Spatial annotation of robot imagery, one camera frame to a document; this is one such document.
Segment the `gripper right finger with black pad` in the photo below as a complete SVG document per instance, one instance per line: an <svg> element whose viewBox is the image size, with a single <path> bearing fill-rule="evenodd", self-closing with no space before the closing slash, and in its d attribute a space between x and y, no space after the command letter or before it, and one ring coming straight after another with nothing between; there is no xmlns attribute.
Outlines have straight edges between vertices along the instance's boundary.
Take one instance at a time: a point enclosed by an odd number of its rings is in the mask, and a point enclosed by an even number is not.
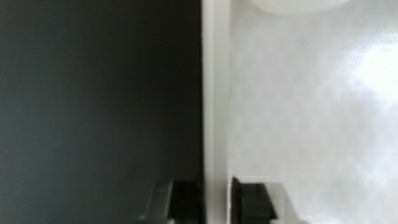
<svg viewBox="0 0 398 224"><path fill-rule="evenodd" d="M231 178L231 224L309 224L299 217L281 183Z"/></svg>

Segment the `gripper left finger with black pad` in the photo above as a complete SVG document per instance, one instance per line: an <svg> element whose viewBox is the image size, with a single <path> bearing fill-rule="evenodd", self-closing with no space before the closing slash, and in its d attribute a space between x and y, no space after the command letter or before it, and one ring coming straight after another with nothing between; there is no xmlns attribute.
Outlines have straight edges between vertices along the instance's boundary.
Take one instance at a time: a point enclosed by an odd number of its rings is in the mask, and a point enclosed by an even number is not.
<svg viewBox="0 0 398 224"><path fill-rule="evenodd" d="M203 224L201 190L194 181L155 185L139 224Z"/></svg>

